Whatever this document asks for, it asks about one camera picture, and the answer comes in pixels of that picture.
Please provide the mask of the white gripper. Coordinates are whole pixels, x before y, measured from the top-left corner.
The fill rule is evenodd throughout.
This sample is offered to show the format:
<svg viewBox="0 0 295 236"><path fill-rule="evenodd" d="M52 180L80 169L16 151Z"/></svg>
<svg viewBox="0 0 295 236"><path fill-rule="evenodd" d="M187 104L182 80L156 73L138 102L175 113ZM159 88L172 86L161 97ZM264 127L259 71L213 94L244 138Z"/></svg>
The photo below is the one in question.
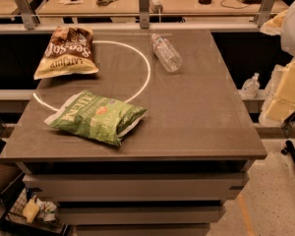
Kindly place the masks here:
<svg viewBox="0 0 295 236"><path fill-rule="evenodd" d="M283 51L295 56L295 1L288 11L284 10L265 22L260 32L281 35ZM283 73L272 96L265 96L259 123L263 126L281 126L295 111L295 58L283 66Z"/></svg>

